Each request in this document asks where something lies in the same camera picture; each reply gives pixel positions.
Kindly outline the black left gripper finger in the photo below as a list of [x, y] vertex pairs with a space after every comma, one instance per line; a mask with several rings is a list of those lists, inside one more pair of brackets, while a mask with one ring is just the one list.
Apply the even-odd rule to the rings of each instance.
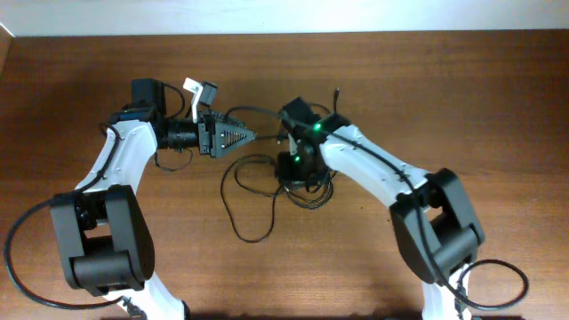
[[221, 129], [233, 129], [233, 128], [245, 128], [246, 124], [244, 121], [239, 120], [233, 116], [226, 116], [224, 113], [211, 111], [209, 114], [208, 124], [211, 129], [221, 130]]
[[214, 126], [214, 156], [221, 158], [255, 140], [256, 133], [233, 124], [216, 123]]

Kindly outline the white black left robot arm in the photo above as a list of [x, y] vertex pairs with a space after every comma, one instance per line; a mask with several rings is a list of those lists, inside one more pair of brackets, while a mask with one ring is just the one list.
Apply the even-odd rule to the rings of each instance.
[[197, 148], [212, 158], [254, 140], [243, 122], [208, 111], [167, 119], [152, 109], [113, 115], [94, 166], [69, 198], [50, 207], [63, 274], [140, 319], [188, 319], [155, 271], [155, 248], [136, 198], [148, 160], [160, 148]]

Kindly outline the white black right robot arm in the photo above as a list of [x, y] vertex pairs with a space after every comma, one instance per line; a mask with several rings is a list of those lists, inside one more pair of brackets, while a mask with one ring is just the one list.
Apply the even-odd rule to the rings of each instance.
[[397, 248], [421, 280], [425, 319], [470, 319], [469, 272], [485, 234], [458, 176], [410, 165], [339, 115], [280, 116], [291, 142], [292, 174], [342, 173], [389, 209]]

